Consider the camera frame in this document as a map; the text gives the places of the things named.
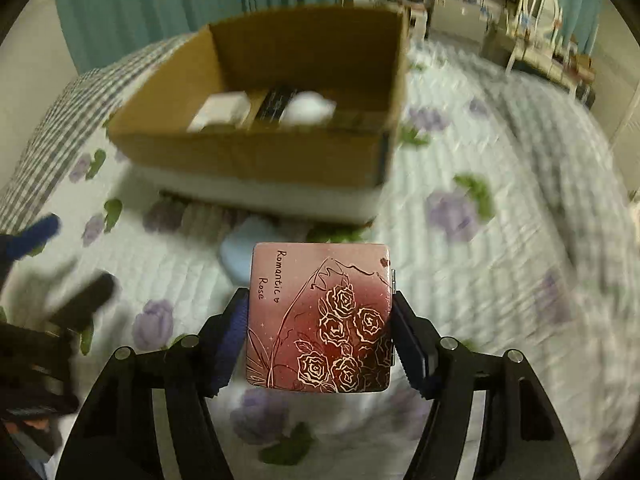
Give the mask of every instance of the open brown box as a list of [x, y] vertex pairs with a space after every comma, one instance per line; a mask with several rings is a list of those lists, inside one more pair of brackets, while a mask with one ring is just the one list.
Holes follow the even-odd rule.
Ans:
[[[407, 23], [365, 7], [293, 7], [206, 25], [111, 119], [108, 136], [141, 166], [267, 182], [373, 187], [386, 179], [404, 94]], [[318, 126], [256, 120], [286, 84], [336, 101]], [[239, 126], [187, 127], [218, 92], [252, 102]]]

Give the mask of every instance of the purple flower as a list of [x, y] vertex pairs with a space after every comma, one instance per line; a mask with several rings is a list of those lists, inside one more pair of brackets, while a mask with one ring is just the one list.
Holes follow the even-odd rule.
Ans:
[[479, 229], [476, 204], [462, 190], [434, 191], [426, 200], [427, 218], [449, 241], [469, 242]]
[[84, 232], [82, 233], [82, 245], [84, 247], [90, 246], [94, 243], [100, 234], [104, 231], [104, 216], [101, 214], [95, 214], [84, 226]]
[[489, 109], [486, 107], [486, 104], [477, 97], [471, 99], [469, 111], [480, 117], [487, 117], [489, 115]]
[[260, 446], [277, 441], [283, 434], [289, 406], [285, 396], [266, 388], [244, 392], [240, 407], [231, 412], [231, 426], [247, 444]]
[[571, 320], [571, 312], [561, 291], [556, 274], [552, 270], [545, 274], [536, 292], [536, 313], [540, 323], [562, 324]]
[[173, 233], [182, 225], [182, 216], [187, 206], [183, 202], [160, 199], [151, 206], [142, 219], [147, 233]]
[[73, 183], [76, 183], [82, 177], [86, 175], [86, 172], [89, 171], [89, 167], [91, 166], [92, 158], [88, 153], [83, 153], [80, 155], [80, 158], [76, 160], [76, 165], [69, 173], [69, 180]]
[[412, 440], [418, 440], [427, 423], [431, 404], [430, 400], [424, 400], [412, 388], [398, 388], [391, 397], [391, 405], [394, 407], [391, 423], [394, 430], [404, 433]]
[[113, 158], [115, 159], [116, 162], [124, 162], [125, 160], [129, 160], [127, 158], [127, 155], [122, 153], [120, 150], [116, 151], [116, 154], [115, 154], [115, 156]]
[[409, 118], [418, 130], [441, 132], [451, 120], [436, 108], [409, 108]]
[[174, 332], [174, 308], [167, 300], [147, 301], [133, 322], [133, 343], [143, 351], [158, 350]]

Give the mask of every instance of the bed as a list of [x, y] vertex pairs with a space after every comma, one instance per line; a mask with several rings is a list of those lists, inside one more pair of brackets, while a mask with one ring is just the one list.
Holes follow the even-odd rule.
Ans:
[[[9, 276], [0, 298], [9, 322], [39, 327], [37, 306], [58, 304], [98, 269], [118, 280], [74, 359], [82, 398], [118, 346], [171, 345], [235, 290], [217, 250], [246, 213], [167, 195], [106, 137], [110, 115], [185, 40], [69, 85], [0, 194], [0, 231], [50, 212], [62, 220]], [[438, 43], [415, 45], [410, 59], [401, 145], [372, 225], [279, 227], [290, 240], [387, 244], [398, 289], [440, 333], [485, 353], [521, 349], [581, 476], [595, 479], [625, 443], [640, 398], [640, 260], [606, 141], [580, 104], [545, 82]], [[477, 400], [458, 478], [473, 472]], [[352, 396], [250, 388], [240, 360], [209, 408], [239, 480], [402, 478], [428, 415], [398, 360], [388, 390]], [[60, 420], [63, 437], [73, 421]], [[301, 424], [311, 444], [297, 464], [265, 453]]]

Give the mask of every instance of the white quilt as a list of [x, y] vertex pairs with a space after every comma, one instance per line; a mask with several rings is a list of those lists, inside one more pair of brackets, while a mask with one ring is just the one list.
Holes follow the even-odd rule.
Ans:
[[[635, 282], [616, 293], [628, 299], [621, 316], [620, 302], [596, 278], [577, 271], [580, 252], [568, 247], [541, 189], [540, 167], [546, 162], [541, 157], [537, 165], [526, 162], [535, 145], [524, 144], [526, 127], [516, 115], [533, 105], [511, 104], [516, 112], [502, 111], [497, 96], [507, 91], [507, 83], [491, 82], [497, 75], [482, 62], [456, 60], [437, 45], [414, 50], [412, 59], [404, 144], [393, 164], [389, 199], [359, 237], [389, 246], [398, 289], [440, 333], [485, 353], [520, 348], [527, 355], [556, 407], [582, 476], [596, 478], [628, 435], [639, 399]], [[517, 81], [535, 88], [537, 101], [546, 96], [550, 110], [561, 106], [574, 128], [594, 129], [567, 96]], [[544, 120], [563, 128], [554, 117], [550, 113]], [[611, 172], [607, 155], [602, 157], [599, 163]], [[614, 225], [606, 231], [624, 237], [628, 229], [632, 240], [622, 196], [602, 200], [604, 209], [620, 207], [627, 222], [622, 230]], [[49, 212], [61, 218], [61, 233], [15, 266], [0, 303], [10, 322], [35, 327], [42, 318], [36, 306], [59, 304], [97, 269], [116, 276], [116, 298], [96, 316], [88, 353], [75, 358], [81, 397], [118, 346], [149, 351], [197, 333], [235, 290], [217, 251], [238, 213], [161, 197], [110, 145], [102, 126], [81, 148], [41, 215]], [[281, 225], [292, 239], [299, 227]], [[634, 256], [613, 258], [620, 263], [618, 272], [638, 270]], [[387, 391], [332, 396], [250, 388], [241, 358], [231, 384], [209, 406], [238, 480], [402, 478], [428, 414], [428, 403], [409, 389], [399, 360]], [[471, 478], [481, 419], [478, 402], [459, 478]], [[73, 421], [72, 416], [61, 421], [64, 436]], [[261, 451], [290, 436], [301, 422], [312, 443], [299, 463], [264, 463]], [[47, 465], [51, 477], [57, 460]]]

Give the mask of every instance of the floral bedspread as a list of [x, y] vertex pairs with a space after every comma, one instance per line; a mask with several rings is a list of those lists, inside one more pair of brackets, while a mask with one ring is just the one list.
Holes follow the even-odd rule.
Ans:
[[[581, 474], [596, 478], [628, 435], [640, 384], [639, 263], [606, 144], [555, 88], [438, 44], [411, 57], [401, 146], [375, 222], [283, 220], [280, 229], [292, 241], [387, 244], [398, 289], [440, 333], [482, 352], [520, 348]], [[149, 70], [105, 102], [103, 115]], [[246, 215], [164, 194], [105, 132], [92, 126], [40, 211], [57, 214], [62, 232], [16, 265], [0, 298], [9, 322], [35, 327], [42, 312], [33, 306], [58, 304], [96, 269], [116, 276], [116, 298], [81, 337], [81, 396], [118, 346], [166, 348], [222, 311], [235, 288], [217, 250]], [[430, 403], [409, 388], [399, 360], [389, 388], [371, 394], [256, 388], [244, 368], [241, 359], [209, 401], [235, 478], [402, 478]], [[73, 420], [61, 421], [63, 436]], [[471, 478], [481, 420], [479, 398], [459, 478]]]

